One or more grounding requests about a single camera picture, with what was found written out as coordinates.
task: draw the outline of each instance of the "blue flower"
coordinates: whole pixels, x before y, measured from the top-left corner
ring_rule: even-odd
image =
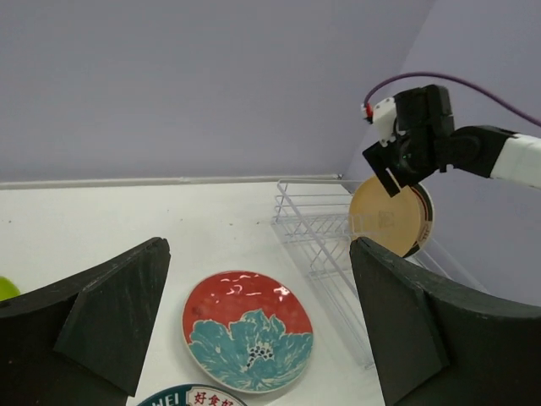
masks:
[[[267,318],[263,310],[252,310],[229,328],[196,321],[190,339],[194,357],[219,382],[243,392],[269,392],[303,372],[314,335],[286,333],[275,315]]]

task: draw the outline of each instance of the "dish rack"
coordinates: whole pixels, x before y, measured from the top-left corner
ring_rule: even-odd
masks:
[[[333,327],[361,366],[374,366],[363,312],[353,279],[349,205],[361,181],[281,180],[274,224],[303,277],[324,306]],[[444,277],[486,289],[433,239],[408,261]]]

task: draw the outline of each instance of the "lime green bowl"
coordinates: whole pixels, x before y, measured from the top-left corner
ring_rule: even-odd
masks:
[[[6,277],[0,277],[0,301],[19,296],[20,291]]]

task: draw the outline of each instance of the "gray wall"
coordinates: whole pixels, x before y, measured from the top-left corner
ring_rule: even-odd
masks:
[[[402,71],[458,75],[541,117],[540,16],[539,0],[437,0]],[[433,81],[404,81],[391,94],[428,83]],[[445,84],[457,126],[492,124],[541,134],[483,96]],[[349,177],[370,176],[361,151],[375,140],[370,130]],[[435,174],[424,184],[435,203],[434,237],[492,294],[541,305],[541,192],[458,171]]]
[[[0,180],[344,172],[432,2],[1,2]]]

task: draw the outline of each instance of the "purple cable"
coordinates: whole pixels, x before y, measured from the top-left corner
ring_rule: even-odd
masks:
[[[541,127],[541,120],[539,120],[539,119],[537,119],[535,117],[532,117],[529,114],[526,114],[522,110],[519,110],[518,108],[512,106],[507,101],[501,99],[500,97],[498,97],[494,93],[492,93],[490,91],[487,91],[483,87],[481,87],[479,85],[475,85],[473,82],[470,82],[468,80],[457,78],[456,76],[451,76],[449,74],[438,74],[436,72],[410,72],[409,74],[399,74],[397,76],[392,76],[389,79],[384,80],[383,82],[378,84],[374,89],[372,89],[371,91],[368,92],[368,94],[364,98],[364,105],[368,106],[370,97],[372,97],[374,95],[374,93],[376,91],[378,91],[379,89],[381,89],[382,87],[385,87],[385,86],[387,86],[388,84],[390,84],[392,82],[396,82],[397,80],[402,80],[402,79],[406,79],[406,78],[417,78],[417,77],[430,77],[430,78],[445,79],[445,80],[449,80],[451,82],[456,82],[456,83],[458,83],[460,85],[464,85],[466,87],[469,87],[470,89],[474,89],[475,91],[478,91],[479,93],[481,93],[481,94],[487,96],[488,98],[492,99],[493,101],[498,103],[503,108],[509,110],[510,112],[515,113],[518,117],[523,118],[526,121],[528,121],[529,123],[537,125],[538,127]]]

